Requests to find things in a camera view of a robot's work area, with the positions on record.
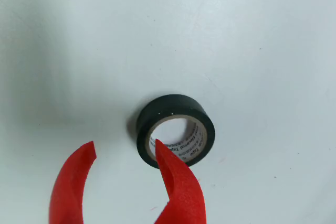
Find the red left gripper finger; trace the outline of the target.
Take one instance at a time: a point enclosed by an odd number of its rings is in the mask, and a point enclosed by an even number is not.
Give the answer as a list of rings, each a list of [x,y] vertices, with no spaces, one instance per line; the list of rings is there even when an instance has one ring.
[[[83,192],[96,158],[94,142],[90,141],[66,159],[52,189],[49,223],[83,223]]]

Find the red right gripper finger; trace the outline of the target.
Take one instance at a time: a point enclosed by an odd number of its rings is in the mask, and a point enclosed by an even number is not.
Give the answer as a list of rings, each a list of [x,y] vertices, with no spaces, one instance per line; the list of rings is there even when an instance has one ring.
[[[156,223],[206,223],[203,192],[190,168],[158,139],[155,156],[169,197]]]

